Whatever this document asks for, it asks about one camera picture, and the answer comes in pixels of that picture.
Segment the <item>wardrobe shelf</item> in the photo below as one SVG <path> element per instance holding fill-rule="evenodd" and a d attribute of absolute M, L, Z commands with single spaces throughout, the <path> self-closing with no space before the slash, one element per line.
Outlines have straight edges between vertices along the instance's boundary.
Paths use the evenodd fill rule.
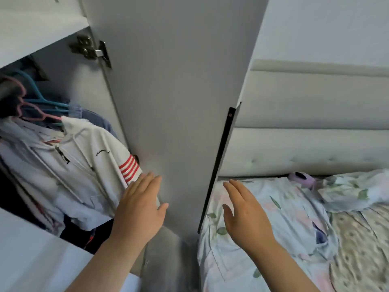
<path fill-rule="evenodd" d="M 0 24 L 0 68 L 89 26 L 79 15 L 8 10 Z"/>

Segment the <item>wardrobe door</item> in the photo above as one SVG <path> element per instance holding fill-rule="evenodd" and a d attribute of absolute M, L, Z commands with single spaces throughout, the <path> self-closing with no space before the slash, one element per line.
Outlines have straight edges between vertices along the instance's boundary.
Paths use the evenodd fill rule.
<path fill-rule="evenodd" d="M 82 0 L 131 152 L 163 176 L 165 225 L 191 241 L 267 0 Z"/>

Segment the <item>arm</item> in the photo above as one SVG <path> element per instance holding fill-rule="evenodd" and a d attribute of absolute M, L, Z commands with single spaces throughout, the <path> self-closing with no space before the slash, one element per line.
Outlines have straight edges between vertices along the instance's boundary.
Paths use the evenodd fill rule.
<path fill-rule="evenodd" d="M 116 210 L 108 240 L 65 292 L 119 292 L 140 251 L 156 235 L 168 204 L 158 209 L 162 178 L 141 174 L 131 182 Z"/>
<path fill-rule="evenodd" d="M 223 205 L 226 229 L 257 266 L 272 292 L 319 292 L 289 253 L 275 240 L 270 221 L 253 194 L 240 182 L 224 182 L 235 215 Z"/>

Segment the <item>forearm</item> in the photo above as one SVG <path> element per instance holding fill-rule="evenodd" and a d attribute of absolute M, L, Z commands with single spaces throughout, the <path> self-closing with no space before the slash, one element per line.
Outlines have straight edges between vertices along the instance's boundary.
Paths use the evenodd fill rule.
<path fill-rule="evenodd" d="M 119 292 L 141 250 L 106 240 L 65 292 Z"/>
<path fill-rule="evenodd" d="M 277 242 L 247 253 L 272 292 L 319 292 L 289 253 Z"/>

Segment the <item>metal hinge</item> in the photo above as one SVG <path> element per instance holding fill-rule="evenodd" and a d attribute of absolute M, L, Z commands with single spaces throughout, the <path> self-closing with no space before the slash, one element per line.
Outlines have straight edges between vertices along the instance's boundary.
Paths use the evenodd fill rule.
<path fill-rule="evenodd" d="M 96 60 L 101 57 L 108 68 L 112 68 L 109 60 L 107 48 L 105 42 L 100 41 L 98 49 L 93 46 L 92 39 L 86 35 L 77 35 L 77 43 L 70 43 L 69 47 L 73 53 L 84 55 L 86 59 Z"/>

